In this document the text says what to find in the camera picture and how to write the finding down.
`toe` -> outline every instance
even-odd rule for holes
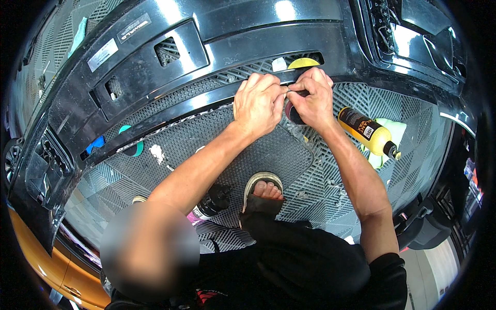
[[[276,198],[278,190],[277,186],[274,186],[270,191],[269,198]]]
[[[253,190],[253,195],[262,196],[266,187],[267,183],[265,183],[264,181],[258,181],[255,185],[255,189]]]
[[[267,183],[267,187],[263,191],[262,197],[270,197],[270,192],[272,191],[273,188],[274,188],[274,183],[272,182]]]

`rim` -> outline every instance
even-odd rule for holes
[[[5,155],[5,175],[9,183],[12,180],[12,176],[15,170],[15,164],[17,163],[20,154],[21,147],[19,145],[13,145],[8,149],[8,152]]]

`orange panel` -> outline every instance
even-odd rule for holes
[[[110,303],[110,297],[105,293],[100,279],[91,275],[74,262],[69,263],[59,292],[76,303],[88,309],[103,309]]]
[[[31,230],[21,220],[17,212],[10,208],[8,211],[24,257],[26,257],[33,270],[48,285],[58,290],[61,287],[65,271],[69,265],[69,258],[65,257],[56,248],[53,249],[52,257],[50,257]]]

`car wheel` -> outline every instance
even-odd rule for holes
[[[2,178],[7,186],[14,176],[14,171],[22,151],[22,139],[11,139],[5,145],[2,153]]]

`man's hand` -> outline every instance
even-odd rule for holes
[[[332,113],[332,85],[331,78],[317,67],[306,71],[295,84],[289,85],[291,90],[306,89],[310,93],[302,97],[296,92],[289,92],[288,99],[302,120],[321,133],[336,123]]]
[[[253,141],[273,131],[281,120],[288,88],[271,74],[252,73],[234,97],[234,123]]]

